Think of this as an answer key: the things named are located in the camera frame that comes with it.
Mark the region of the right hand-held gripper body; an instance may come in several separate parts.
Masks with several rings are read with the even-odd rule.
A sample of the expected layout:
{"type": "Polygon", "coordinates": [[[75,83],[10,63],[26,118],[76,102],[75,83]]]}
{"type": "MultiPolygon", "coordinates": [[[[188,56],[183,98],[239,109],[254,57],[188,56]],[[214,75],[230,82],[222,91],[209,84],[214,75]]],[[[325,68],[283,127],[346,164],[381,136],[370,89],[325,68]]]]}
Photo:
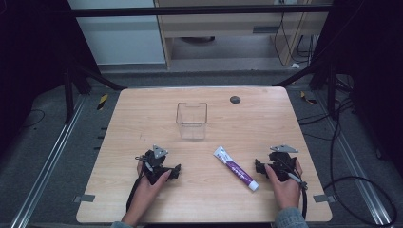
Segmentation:
{"type": "Polygon", "coordinates": [[[287,181],[290,178],[296,179],[298,177],[296,171],[297,158],[292,158],[290,154],[297,153],[297,150],[286,144],[271,146],[270,150],[270,166],[275,171],[278,179],[280,181],[287,181]]]}

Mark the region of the black curtain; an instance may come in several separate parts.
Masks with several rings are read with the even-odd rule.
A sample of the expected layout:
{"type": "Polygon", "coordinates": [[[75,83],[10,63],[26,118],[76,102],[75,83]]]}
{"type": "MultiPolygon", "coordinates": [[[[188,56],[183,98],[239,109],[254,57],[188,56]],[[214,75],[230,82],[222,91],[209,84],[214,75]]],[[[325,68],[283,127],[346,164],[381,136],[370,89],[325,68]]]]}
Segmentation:
{"type": "Polygon", "coordinates": [[[0,159],[33,100],[63,83],[62,64],[40,15],[69,9],[68,0],[0,0],[0,159]]]}
{"type": "Polygon", "coordinates": [[[334,0],[315,54],[336,44],[336,72],[381,154],[403,177],[403,0],[334,0]]]}

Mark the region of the white cabinet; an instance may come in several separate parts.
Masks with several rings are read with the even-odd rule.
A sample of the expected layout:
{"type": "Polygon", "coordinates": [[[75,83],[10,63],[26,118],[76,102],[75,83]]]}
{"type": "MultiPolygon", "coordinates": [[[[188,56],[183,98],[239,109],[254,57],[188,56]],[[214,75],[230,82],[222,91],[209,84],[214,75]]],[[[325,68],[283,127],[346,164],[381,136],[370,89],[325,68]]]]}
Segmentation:
{"type": "MultiPolygon", "coordinates": [[[[154,8],[153,0],[68,0],[73,10],[154,8]]],[[[164,64],[156,16],[79,17],[98,66],[164,64]]]]}

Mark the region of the silver aluminium floor rail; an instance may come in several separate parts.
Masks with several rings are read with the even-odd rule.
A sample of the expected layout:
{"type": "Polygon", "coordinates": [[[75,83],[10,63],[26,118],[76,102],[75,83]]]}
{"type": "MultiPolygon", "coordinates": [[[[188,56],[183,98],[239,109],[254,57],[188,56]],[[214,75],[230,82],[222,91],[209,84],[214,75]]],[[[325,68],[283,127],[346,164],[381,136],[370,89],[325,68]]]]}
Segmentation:
{"type": "Polygon", "coordinates": [[[335,142],[351,174],[355,176],[356,185],[374,219],[374,223],[376,225],[389,224],[390,228],[394,228],[392,225],[392,217],[388,214],[384,204],[381,202],[381,198],[376,193],[374,185],[368,182],[366,173],[358,163],[352,148],[341,131],[339,121],[335,121],[332,117],[329,117],[328,124],[335,131],[335,142]]]}
{"type": "Polygon", "coordinates": [[[53,144],[48,157],[32,185],[28,196],[24,203],[15,215],[13,221],[10,224],[10,228],[26,228],[29,220],[38,204],[39,199],[42,197],[43,192],[48,184],[48,180],[60,158],[63,154],[67,141],[80,117],[83,106],[86,102],[86,95],[79,95],[76,104],[73,106],[73,114],[70,119],[64,123],[63,128],[58,135],[57,140],[53,144]]]}

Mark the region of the white purple toothpaste tube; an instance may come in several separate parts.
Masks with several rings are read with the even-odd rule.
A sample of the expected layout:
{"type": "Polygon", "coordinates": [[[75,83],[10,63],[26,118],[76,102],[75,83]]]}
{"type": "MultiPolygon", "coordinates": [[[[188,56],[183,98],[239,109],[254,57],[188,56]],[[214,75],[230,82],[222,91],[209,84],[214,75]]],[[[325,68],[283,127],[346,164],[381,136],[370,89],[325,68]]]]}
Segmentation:
{"type": "Polygon", "coordinates": [[[232,173],[234,173],[250,190],[255,192],[259,188],[259,184],[230,157],[222,146],[219,146],[215,150],[214,156],[232,173]]]}

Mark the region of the clear plastic container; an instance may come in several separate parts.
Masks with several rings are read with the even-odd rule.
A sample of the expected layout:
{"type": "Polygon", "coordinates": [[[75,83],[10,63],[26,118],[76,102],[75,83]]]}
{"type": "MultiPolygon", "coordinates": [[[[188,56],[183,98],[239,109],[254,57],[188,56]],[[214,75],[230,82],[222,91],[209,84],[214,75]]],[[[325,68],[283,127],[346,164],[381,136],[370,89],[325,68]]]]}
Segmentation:
{"type": "Polygon", "coordinates": [[[178,103],[176,124],[184,140],[203,140],[207,124],[207,103],[178,103]]]}

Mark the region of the black metal stand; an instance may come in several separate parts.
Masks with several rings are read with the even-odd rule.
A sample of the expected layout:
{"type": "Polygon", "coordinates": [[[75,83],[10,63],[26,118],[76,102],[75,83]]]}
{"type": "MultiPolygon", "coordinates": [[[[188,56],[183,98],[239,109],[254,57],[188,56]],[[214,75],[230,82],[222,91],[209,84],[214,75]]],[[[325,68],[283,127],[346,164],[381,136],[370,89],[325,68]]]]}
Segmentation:
{"type": "Polygon", "coordinates": [[[312,90],[319,90],[322,89],[324,85],[327,86],[327,111],[334,119],[336,117],[336,67],[331,60],[312,61],[311,64],[303,70],[288,79],[274,84],[274,86],[287,87],[291,83],[309,74],[313,75],[309,83],[309,87],[312,90]]]}
{"type": "Polygon", "coordinates": [[[64,87],[65,87],[65,100],[66,100],[66,120],[65,123],[68,124],[74,115],[74,101],[73,101],[73,90],[72,87],[76,86],[80,94],[88,94],[91,91],[91,86],[86,78],[89,77],[95,81],[113,89],[113,90],[123,90],[125,86],[117,85],[100,73],[97,73],[88,67],[81,66],[79,64],[69,65],[64,72],[64,87]]]}

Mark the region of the light wooden desk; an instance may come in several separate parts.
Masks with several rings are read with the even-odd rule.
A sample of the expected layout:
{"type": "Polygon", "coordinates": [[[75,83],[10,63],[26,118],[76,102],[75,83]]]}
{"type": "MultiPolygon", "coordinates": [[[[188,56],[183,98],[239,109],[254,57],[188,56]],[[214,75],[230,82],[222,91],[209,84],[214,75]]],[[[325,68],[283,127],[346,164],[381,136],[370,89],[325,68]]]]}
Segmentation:
{"type": "MultiPolygon", "coordinates": [[[[320,5],[333,0],[153,0],[157,7],[320,5]]],[[[269,35],[280,62],[296,60],[297,44],[303,36],[319,35],[326,12],[161,15],[158,17],[163,43],[179,37],[269,35]]]]}

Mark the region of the grey table bracket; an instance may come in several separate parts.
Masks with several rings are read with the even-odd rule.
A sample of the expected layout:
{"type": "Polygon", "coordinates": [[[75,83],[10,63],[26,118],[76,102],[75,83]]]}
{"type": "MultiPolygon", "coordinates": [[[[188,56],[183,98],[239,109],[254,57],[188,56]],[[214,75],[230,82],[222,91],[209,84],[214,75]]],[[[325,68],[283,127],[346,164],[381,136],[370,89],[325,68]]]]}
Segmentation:
{"type": "Polygon", "coordinates": [[[313,195],[315,203],[320,202],[329,202],[334,203],[336,202],[336,198],[334,196],[327,196],[327,195],[313,195]]]}
{"type": "Polygon", "coordinates": [[[73,198],[73,201],[75,203],[80,203],[80,202],[93,202],[95,200],[95,196],[94,195],[87,195],[87,194],[83,194],[80,196],[75,196],[73,198]]]}

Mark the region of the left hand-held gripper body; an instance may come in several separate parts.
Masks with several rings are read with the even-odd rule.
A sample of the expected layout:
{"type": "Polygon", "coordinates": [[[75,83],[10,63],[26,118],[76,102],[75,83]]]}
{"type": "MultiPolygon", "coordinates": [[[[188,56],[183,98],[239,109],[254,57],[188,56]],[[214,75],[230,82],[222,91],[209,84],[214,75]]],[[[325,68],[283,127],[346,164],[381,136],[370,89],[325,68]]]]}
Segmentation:
{"type": "Polygon", "coordinates": [[[137,160],[143,164],[141,176],[146,176],[152,185],[168,170],[170,170],[169,178],[174,178],[174,169],[168,169],[163,166],[167,154],[168,152],[165,149],[154,144],[151,150],[137,157],[137,160]]]}

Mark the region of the person's left hand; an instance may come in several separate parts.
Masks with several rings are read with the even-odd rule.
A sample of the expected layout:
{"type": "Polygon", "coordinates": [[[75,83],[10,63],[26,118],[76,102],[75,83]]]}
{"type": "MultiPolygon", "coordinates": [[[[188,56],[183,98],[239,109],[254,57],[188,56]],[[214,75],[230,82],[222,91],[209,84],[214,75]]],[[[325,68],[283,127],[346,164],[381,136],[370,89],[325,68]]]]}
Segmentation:
{"type": "Polygon", "coordinates": [[[151,184],[147,177],[140,178],[140,183],[133,197],[132,206],[138,212],[145,212],[163,189],[170,174],[170,170],[164,172],[154,184],[151,184]]]}

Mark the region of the person's right hand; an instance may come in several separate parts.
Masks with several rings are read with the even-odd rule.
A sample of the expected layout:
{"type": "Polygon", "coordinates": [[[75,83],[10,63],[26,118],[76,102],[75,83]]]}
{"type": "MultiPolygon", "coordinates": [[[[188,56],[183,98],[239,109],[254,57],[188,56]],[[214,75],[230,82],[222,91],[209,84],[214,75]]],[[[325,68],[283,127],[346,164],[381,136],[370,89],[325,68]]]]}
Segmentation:
{"type": "Polygon", "coordinates": [[[299,184],[295,180],[280,181],[271,166],[265,164],[264,167],[272,185],[278,207],[280,209],[298,208],[301,195],[299,184]]]}

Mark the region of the black horizontal frame bar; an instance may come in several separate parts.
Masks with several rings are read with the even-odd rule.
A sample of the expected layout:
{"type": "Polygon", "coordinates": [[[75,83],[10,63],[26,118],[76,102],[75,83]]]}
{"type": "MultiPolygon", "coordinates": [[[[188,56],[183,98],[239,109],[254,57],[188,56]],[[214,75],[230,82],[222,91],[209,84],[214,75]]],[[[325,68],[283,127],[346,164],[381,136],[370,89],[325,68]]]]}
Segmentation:
{"type": "Polygon", "coordinates": [[[129,9],[71,9],[68,14],[74,17],[107,16],[151,16],[151,15],[192,15],[192,14],[239,14],[239,13],[283,13],[283,12],[326,12],[333,5],[273,5],[273,6],[197,6],[161,7],[129,9]]]}

